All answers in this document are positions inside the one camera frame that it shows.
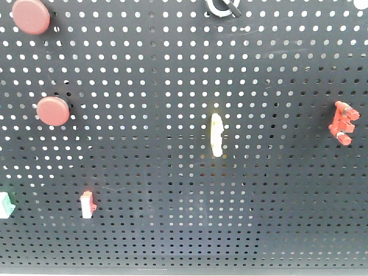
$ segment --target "pegboard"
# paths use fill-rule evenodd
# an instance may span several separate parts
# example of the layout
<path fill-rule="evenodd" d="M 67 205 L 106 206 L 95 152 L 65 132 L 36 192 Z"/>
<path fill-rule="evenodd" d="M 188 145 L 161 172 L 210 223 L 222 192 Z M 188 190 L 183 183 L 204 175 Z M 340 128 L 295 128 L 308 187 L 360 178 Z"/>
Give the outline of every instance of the pegboard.
<path fill-rule="evenodd" d="M 38 36 L 0 2 L 0 191 L 17 205 L 0 221 L 1 272 L 368 272 L 368 10 L 247 0 L 240 18 L 217 18 L 200 0 L 43 2 Z M 54 95 L 70 104 L 60 127 L 36 115 Z M 361 114 L 348 147 L 328 130 L 335 101 Z"/>

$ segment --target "white plastic piece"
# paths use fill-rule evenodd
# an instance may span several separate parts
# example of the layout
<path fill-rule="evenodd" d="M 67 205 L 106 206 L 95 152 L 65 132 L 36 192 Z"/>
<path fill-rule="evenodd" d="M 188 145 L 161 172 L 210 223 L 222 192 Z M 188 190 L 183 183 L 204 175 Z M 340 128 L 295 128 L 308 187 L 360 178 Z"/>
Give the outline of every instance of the white plastic piece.
<path fill-rule="evenodd" d="M 8 193 L 1 192 L 0 193 L 0 219 L 8 219 L 10 215 L 13 213 L 14 209 L 16 208 L 10 202 L 10 198 Z"/>
<path fill-rule="evenodd" d="M 354 5 L 358 10 L 365 10 L 368 8 L 368 0 L 354 0 Z"/>
<path fill-rule="evenodd" d="M 230 0 L 223 0 L 227 5 L 229 4 Z M 232 11 L 230 9 L 228 10 L 219 10 L 217 7 L 215 7 L 213 0 L 206 0 L 208 9 L 216 16 L 218 17 L 225 17 L 232 14 Z M 239 7 L 240 0 L 234 0 L 233 5 L 235 7 Z"/>
<path fill-rule="evenodd" d="M 80 203 L 82 204 L 82 217 L 84 219 L 91 219 L 93 212 L 97 208 L 97 206 L 93 204 L 92 192 L 85 191 L 80 198 Z"/>
<path fill-rule="evenodd" d="M 223 138 L 221 134 L 224 132 L 223 119 L 217 113 L 213 113 L 211 117 L 211 147 L 212 154 L 215 157 L 221 157 L 223 154 Z"/>

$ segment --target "red plastic clip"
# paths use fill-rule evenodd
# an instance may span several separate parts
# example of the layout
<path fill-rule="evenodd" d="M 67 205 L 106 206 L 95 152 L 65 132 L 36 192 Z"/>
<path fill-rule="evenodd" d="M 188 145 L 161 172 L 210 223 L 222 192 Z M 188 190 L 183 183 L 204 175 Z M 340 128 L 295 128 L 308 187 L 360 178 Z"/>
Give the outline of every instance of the red plastic clip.
<path fill-rule="evenodd" d="M 355 125 L 350 121 L 355 121 L 360 114 L 350 105 L 344 102 L 335 102 L 336 112 L 333 122 L 328 129 L 331 134 L 339 140 L 343 145 L 350 145 L 351 138 L 345 133 L 353 133 Z"/>
<path fill-rule="evenodd" d="M 90 191 L 85 191 L 80 198 L 82 204 L 82 217 L 91 219 L 93 212 L 97 209 L 97 205 L 93 203 L 93 194 Z"/>

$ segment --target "red cap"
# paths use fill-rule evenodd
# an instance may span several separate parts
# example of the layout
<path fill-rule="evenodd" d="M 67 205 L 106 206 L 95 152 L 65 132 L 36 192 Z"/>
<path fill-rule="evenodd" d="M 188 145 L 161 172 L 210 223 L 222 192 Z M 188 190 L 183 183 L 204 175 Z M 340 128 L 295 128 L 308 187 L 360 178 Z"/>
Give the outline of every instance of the red cap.
<path fill-rule="evenodd" d="M 347 136 L 346 134 L 339 135 L 338 140 L 343 145 L 350 145 L 351 144 L 351 138 L 349 136 Z"/>
<path fill-rule="evenodd" d="M 12 12 L 18 28 L 30 35 L 40 35 L 50 25 L 50 14 L 40 0 L 16 0 Z"/>
<path fill-rule="evenodd" d="M 37 104 L 37 115 L 47 125 L 63 125 L 68 121 L 70 116 L 69 106 L 61 98 L 45 97 Z"/>

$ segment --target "green and white piece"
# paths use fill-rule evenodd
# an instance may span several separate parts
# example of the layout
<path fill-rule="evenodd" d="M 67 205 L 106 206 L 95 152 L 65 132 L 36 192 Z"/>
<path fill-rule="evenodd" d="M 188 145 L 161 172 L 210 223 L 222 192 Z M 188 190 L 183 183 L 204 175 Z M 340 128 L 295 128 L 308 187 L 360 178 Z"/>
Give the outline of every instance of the green and white piece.
<path fill-rule="evenodd" d="M 0 193 L 0 219 L 8 219 L 14 209 L 16 208 L 10 202 L 10 198 L 7 192 Z"/>

